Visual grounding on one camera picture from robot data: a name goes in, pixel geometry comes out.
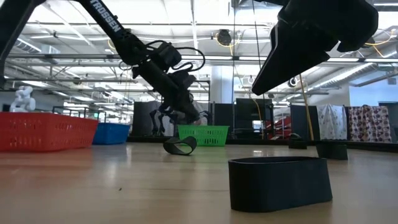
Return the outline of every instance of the black loop object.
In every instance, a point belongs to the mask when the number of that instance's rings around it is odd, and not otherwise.
[[[176,144],[180,143],[185,143],[189,147],[191,147],[190,152],[183,152],[181,149],[179,149]],[[163,143],[163,148],[166,150],[166,152],[170,153],[171,155],[179,155],[179,156],[189,156],[197,147],[197,140],[192,137],[186,137],[183,140],[179,140],[179,138],[170,138],[166,142]]]
[[[326,159],[253,157],[228,166],[233,210],[273,212],[332,200]]]

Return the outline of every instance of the red basket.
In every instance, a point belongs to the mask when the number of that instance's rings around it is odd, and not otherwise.
[[[0,113],[0,151],[50,152],[88,147],[97,120],[50,113]]]

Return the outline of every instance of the curtain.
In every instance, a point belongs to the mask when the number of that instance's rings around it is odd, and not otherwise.
[[[347,115],[344,106],[317,106],[320,139],[347,140]]]
[[[349,133],[352,141],[391,143],[391,130],[386,106],[349,108]]]

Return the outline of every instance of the green plastic basket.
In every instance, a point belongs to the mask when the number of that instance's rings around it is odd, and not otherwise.
[[[180,139],[193,136],[198,146],[225,146],[229,126],[179,125]]]

